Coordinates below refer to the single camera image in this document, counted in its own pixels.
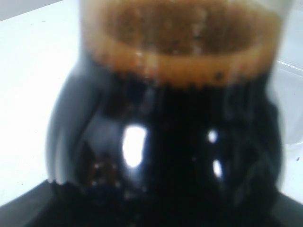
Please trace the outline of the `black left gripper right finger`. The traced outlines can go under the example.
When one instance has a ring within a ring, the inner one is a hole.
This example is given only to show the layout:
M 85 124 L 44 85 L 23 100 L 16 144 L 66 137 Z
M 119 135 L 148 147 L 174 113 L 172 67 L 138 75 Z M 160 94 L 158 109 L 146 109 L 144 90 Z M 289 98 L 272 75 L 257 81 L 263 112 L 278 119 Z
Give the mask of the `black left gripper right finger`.
M 261 227 L 302 227 L 303 205 L 274 190 L 271 209 L 261 218 Z

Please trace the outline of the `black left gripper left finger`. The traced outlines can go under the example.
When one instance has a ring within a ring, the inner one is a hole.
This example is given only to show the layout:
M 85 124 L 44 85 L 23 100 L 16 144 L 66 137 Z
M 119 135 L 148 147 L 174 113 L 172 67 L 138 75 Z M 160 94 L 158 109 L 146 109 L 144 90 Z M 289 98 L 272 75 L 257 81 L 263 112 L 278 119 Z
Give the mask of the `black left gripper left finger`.
M 2 227 L 77 227 L 69 207 L 59 201 L 51 184 L 43 181 L 0 207 Z

